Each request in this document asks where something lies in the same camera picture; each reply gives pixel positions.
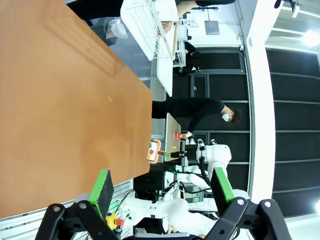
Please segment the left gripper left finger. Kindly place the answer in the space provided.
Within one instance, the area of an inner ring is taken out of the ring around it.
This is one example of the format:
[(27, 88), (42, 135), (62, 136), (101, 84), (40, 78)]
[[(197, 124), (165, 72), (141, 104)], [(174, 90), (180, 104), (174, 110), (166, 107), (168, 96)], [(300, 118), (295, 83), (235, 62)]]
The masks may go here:
[(92, 240), (116, 240), (106, 222), (114, 194), (111, 172), (102, 169), (88, 199), (71, 206), (49, 205), (36, 234), (37, 240), (74, 240), (77, 233), (87, 232)]

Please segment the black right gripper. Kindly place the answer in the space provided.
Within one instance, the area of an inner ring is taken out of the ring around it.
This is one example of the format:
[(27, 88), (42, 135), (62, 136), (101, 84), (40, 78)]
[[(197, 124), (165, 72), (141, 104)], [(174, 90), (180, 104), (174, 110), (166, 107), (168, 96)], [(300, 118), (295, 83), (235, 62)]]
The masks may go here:
[(182, 151), (176, 151), (176, 152), (165, 152), (163, 156), (165, 158), (174, 158), (178, 159), (180, 158), (187, 158), (188, 161), (197, 161), (197, 149), (198, 146), (195, 144), (187, 144), (185, 145), (184, 150)]

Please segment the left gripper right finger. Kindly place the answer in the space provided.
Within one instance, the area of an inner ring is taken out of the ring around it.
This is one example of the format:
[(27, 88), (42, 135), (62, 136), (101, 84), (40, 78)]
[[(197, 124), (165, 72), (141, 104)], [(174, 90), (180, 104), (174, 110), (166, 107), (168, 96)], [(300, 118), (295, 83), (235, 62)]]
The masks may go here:
[(238, 229), (248, 230), (255, 240), (291, 240), (279, 205), (273, 199), (258, 204), (235, 197), (221, 167), (215, 167), (210, 180), (219, 219), (206, 235), (207, 240), (230, 240)]

